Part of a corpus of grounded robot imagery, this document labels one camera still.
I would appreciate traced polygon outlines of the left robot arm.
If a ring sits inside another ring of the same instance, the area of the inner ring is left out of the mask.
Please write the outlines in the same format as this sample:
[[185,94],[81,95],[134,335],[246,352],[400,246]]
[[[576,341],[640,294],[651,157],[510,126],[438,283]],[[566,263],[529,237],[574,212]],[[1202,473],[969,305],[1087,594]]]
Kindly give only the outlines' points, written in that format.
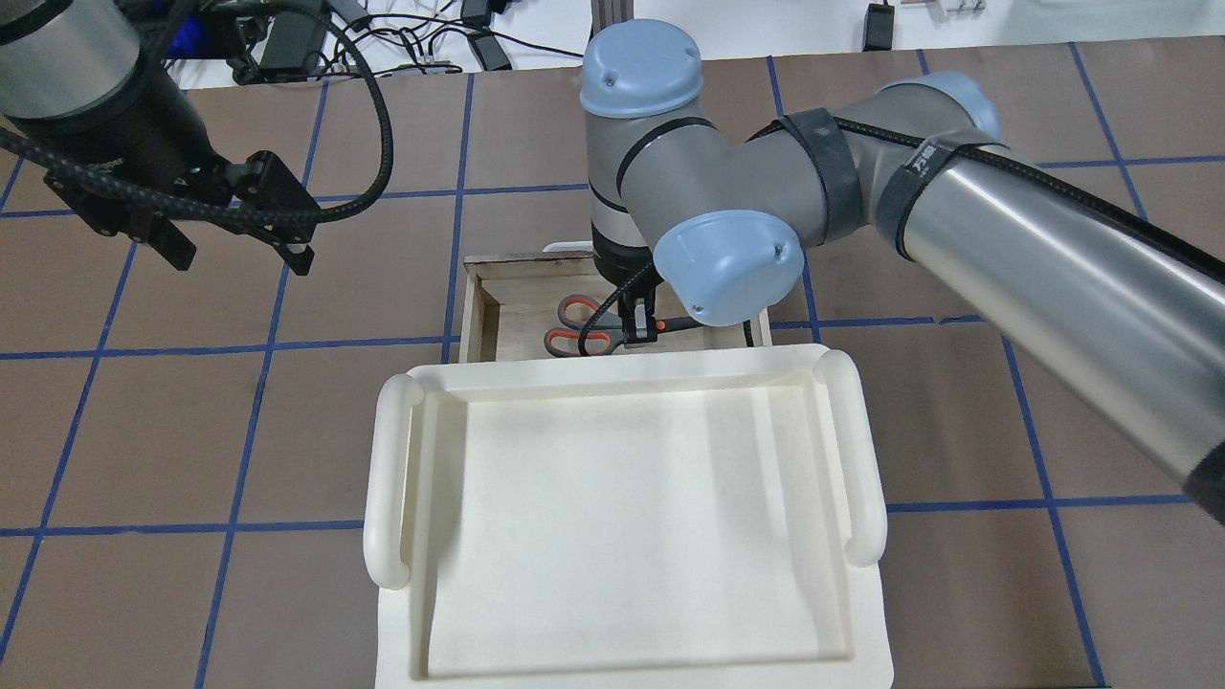
[[103,177],[230,208],[223,230],[272,246],[306,275],[318,221],[270,223],[255,212],[318,212],[281,157],[241,163],[211,143],[205,123],[113,1],[2,4],[2,115],[32,143]]

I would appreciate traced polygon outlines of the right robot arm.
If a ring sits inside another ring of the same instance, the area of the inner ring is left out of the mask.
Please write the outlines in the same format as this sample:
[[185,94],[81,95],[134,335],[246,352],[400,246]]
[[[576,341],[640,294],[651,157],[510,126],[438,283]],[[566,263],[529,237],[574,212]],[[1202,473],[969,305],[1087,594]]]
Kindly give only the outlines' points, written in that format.
[[690,318],[737,326],[780,302],[804,254],[880,232],[1223,519],[1223,261],[1028,166],[963,74],[780,115],[726,143],[699,48],[627,18],[582,63],[590,235],[635,335],[668,283]]

